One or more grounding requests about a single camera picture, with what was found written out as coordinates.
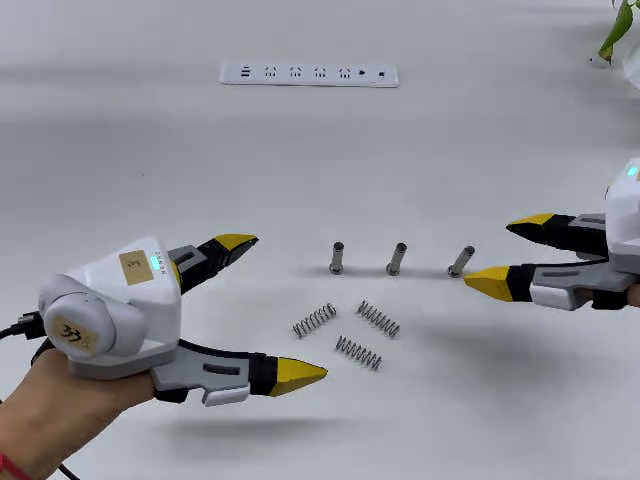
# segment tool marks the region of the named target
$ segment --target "coil spring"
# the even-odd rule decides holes
[[[377,310],[373,305],[370,305],[366,300],[363,300],[358,307],[358,313],[391,338],[395,337],[400,331],[400,325],[392,322],[389,317]]]
[[[363,365],[371,368],[371,370],[378,370],[382,363],[382,357],[376,353],[373,353],[368,348],[349,340],[346,337],[340,335],[338,343],[336,343],[336,350],[344,353],[348,357],[352,358],[356,362],[360,362]]]
[[[336,310],[336,307],[327,303],[324,307],[319,308],[312,314],[308,315],[304,320],[296,323],[293,326],[293,331],[298,335],[298,338],[302,338],[314,331],[316,328],[320,328],[337,314],[338,311]]]

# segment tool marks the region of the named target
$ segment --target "power strip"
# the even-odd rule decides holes
[[[308,85],[397,87],[398,69],[389,64],[312,64],[224,62],[220,82],[227,85]]]

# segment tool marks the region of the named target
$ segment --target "metal pin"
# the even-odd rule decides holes
[[[464,247],[464,249],[458,255],[458,258],[453,263],[453,265],[449,265],[447,269],[447,273],[450,277],[456,278],[462,275],[462,270],[469,263],[473,254],[476,253],[476,249],[471,245]]]
[[[396,245],[396,249],[393,252],[393,257],[391,257],[391,262],[387,264],[387,273],[392,277],[400,275],[400,263],[402,263],[402,258],[404,257],[404,253],[406,251],[406,244],[399,243],[398,245]]]
[[[340,275],[342,273],[342,253],[344,252],[344,244],[342,242],[336,242],[333,244],[333,258],[329,265],[329,271],[334,275]]]

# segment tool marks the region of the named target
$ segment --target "human hand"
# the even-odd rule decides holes
[[[631,285],[627,290],[627,303],[632,307],[640,307],[640,284]]]
[[[153,396],[149,373],[108,381],[78,378],[62,352],[47,350],[0,405],[0,453],[34,480],[48,478],[122,412]]]

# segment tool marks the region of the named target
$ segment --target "label sticker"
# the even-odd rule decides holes
[[[127,285],[137,285],[153,280],[153,273],[144,250],[121,254],[120,263],[127,279]]]
[[[53,319],[53,335],[57,339],[87,353],[95,353],[98,345],[97,333],[70,322],[59,315]]]

